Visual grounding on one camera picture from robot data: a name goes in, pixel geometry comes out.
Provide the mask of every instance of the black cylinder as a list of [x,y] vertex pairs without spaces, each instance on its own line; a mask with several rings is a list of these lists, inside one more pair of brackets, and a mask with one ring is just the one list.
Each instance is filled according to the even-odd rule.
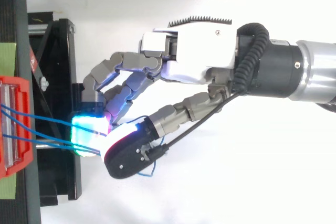
[[[240,36],[239,63],[253,44],[252,36]],[[248,95],[289,97],[299,85],[303,74],[303,58],[298,46],[283,40],[270,40],[259,64],[250,76]]]

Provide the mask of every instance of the cable connector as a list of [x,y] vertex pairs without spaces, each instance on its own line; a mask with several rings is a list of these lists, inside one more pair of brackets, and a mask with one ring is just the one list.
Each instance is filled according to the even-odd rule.
[[159,159],[160,157],[162,157],[168,150],[169,150],[169,147],[167,146],[167,144],[163,144],[163,145],[158,145],[154,148],[151,148],[150,150],[146,152],[146,154],[148,158],[150,159],[150,161],[153,162]]

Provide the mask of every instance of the metal arm segment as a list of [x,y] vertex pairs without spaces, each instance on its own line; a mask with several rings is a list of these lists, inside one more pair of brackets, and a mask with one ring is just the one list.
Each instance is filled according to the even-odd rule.
[[202,119],[228,97],[227,87],[221,87],[220,92],[213,97],[207,92],[201,92],[175,105],[167,105],[150,115],[149,118],[159,137],[163,137],[176,131],[180,124]]
[[[147,57],[145,54],[133,52],[116,52],[109,60],[104,60],[95,66],[84,78],[82,102],[99,104],[101,112],[106,105],[106,111],[111,113],[111,123],[116,123],[124,116],[132,100],[137,98],[148,86],[160,79],[162,69],[161,54]],[[100,90],[111,83],[120,70],[134,72],[121,86],[115,86],[105,94]]]

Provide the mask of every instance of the green tape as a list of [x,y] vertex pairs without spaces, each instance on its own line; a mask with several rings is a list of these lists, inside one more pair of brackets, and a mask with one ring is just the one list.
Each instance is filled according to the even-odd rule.
[[16,43],[0,43],[0,75],[14,76],[15,51]]
[[0,199],[15,199],[16,173],[0,179]]
[[[14,76],[16,43],[0,43],[0,76]],[[16,174],[0,179],[0,199],[15,199]]]

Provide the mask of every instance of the blue light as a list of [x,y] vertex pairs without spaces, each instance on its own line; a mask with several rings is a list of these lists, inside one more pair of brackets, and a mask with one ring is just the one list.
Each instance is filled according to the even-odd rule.
[[[77,115],[72,118],[72,124],[79,125],[104,134],[108,133],[109,121],[103,118],[96,118],[93,116]],[[105,137],[100,134],[94,134],[81,129],[71,127],[71,142],[85,145],[91,148],[100,150],[101,141]],[[94,154],[76,151],[76,153],[83,157],[94,156]]]

